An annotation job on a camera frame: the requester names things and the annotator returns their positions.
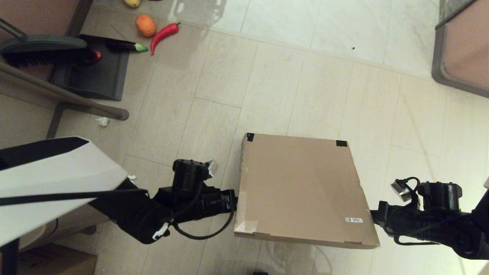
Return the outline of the brown cardboard shoe box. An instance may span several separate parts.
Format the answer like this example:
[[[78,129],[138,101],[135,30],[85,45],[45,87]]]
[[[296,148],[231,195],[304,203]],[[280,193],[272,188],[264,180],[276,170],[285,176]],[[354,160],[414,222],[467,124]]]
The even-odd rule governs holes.
[[[245,134],[234,235],[345,249],[379,247],[349,143]]]

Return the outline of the brown plastic trash bin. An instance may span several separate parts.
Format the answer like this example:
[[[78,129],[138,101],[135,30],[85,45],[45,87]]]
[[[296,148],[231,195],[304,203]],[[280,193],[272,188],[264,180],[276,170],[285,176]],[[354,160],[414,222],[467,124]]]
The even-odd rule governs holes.
[[[108,216],[86,204],[25,233],[19,239],[19,250],[42,246],[106,221]]]

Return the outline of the black dustpan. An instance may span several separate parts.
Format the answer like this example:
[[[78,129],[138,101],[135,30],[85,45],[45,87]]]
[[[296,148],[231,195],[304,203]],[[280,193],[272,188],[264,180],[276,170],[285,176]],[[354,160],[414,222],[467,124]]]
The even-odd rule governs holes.
[[[96,64],[56,66],[51,83],[86,99],[121,101],[130,52],[110,50],[105,41],[110,39],[79,34],[88,46],[102,54]]]

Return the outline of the red toy chili pepper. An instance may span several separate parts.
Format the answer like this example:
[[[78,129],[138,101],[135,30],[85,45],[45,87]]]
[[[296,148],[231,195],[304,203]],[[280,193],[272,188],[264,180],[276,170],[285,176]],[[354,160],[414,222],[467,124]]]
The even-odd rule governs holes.
[[[181,24],[181,22],[178,22],[178,23],[170,23],[167,26],[165,26],[164,28],[162,28],[161,30],[159,30],[159,32],[157,32],[152,37],[152,40],[151,40],[151,43],[150,43],[150,55],[151,56],[154,55],[155,50],[157,48],[157,45],[161,41],[163,41],[164,39],[166,39],[166,38],[168,38],[170,36],[173,36],[174,34],[176,34],[176,33],[179,32],[180,24]]]

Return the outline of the dark toy eggplant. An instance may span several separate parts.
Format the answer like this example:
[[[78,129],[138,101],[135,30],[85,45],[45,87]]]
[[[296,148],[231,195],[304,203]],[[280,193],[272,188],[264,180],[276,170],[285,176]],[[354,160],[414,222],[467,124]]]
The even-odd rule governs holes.
[[[115,52],[148,52],[148,47],[138,43],[125,40],[108,39],[105,45]]]

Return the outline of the orange toy fruit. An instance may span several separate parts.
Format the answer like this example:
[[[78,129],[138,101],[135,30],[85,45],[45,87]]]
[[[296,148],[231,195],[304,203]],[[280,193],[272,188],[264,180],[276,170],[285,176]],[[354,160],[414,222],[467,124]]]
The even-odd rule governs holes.
[[[157,33],[157,24],[147,14],[136,17],[136,28],[144,37],[153,37]]]

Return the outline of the brown table with grey rim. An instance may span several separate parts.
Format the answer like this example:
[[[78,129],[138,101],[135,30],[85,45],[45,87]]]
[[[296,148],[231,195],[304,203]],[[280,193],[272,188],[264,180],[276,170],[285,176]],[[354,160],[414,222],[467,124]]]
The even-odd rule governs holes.
[[[489,0],[440,0],[431,75],[489,99]]]

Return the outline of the closed brown cardboard carton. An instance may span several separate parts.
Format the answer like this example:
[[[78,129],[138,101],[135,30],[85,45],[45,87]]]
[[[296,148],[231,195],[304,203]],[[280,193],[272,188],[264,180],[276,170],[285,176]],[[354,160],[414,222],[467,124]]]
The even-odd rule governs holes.
[[[97,256],[49,243],[22,252],[17,275],[94,275]]]

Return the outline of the black broom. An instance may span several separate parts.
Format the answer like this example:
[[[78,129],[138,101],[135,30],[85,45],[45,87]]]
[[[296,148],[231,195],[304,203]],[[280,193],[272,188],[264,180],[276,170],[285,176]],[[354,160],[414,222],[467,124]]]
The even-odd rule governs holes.
[[[12,39],[0,42],[0,54],[9,65],[16,68],[87,64],[92,49],[80,38],[49,34],[27,35],[3,19],[0,19],[0,28],[13,36]]]

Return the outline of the brown furniture panel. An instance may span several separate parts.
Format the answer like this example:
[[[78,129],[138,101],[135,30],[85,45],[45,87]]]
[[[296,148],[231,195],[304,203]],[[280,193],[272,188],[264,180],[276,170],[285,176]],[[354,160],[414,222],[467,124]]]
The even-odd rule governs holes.
[[[0,0],[0,19],[26,34],[77,34],[93,0]]]

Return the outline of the brown metal furniture frame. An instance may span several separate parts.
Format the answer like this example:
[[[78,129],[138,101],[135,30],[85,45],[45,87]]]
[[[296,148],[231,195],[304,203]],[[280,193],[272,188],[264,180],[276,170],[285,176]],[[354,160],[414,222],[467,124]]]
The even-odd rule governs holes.
[[[25,73],[24,71],[14,68],[1,61],[0,72],[6,75],[7,78],[15,79],[33,86],[37,92],[44,92],[48,95],[51,94],[60,98],[60,102],[55,106],[46,139],[53,139],[55,137],[64,110],[72,110],[121,121],[129,118],[129,112],[123,108],[98,104],[92,100],[73,94],[66,89],[53,85],[45,80],[31,76],[28,73]]]

